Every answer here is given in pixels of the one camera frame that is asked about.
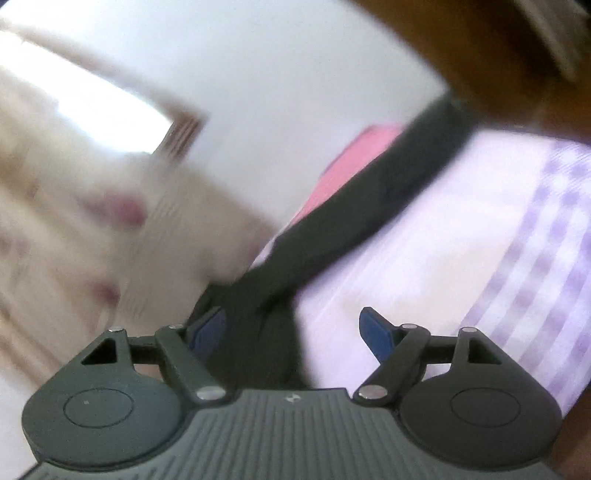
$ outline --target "black strap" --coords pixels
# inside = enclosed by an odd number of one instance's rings
[[[208,360],[234,387],[297,388],[295,292],[398,215],[465,145],[476,119],[450,95],[435,101],[327,202],[277,238],[267,260],[230,286],[210,286],[189,325],[214,306],[227,335]]]

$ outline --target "ribbed plastic surface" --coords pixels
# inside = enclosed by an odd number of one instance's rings
[[[202,410],[168,451],[116,472],[42,464],[27,480],[557,480],[542,463],[511,472],[467,471],[412,444],[391,414],[344,390],[245,391]]]

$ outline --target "triangular cutout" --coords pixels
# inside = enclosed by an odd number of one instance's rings
[[[484,343],[475,338],[470,340],[468,363],[500,365],[501,362],[491,353]]]
[[[112,338],[103,340],[84,360],[82,365],[104,365],[117,363],[117,343]]]

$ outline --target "bright window light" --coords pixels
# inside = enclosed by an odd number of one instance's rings
[[[17,35],[0,32],[0,65],[45,90],[60,114],[114,150],[153,153],[172,125],[134,95]]]

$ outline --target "small logo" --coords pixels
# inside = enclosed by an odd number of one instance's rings
[[[301,397],[297,393],[292,393],[285,398],[289,403],[297,403],[301,400]]]

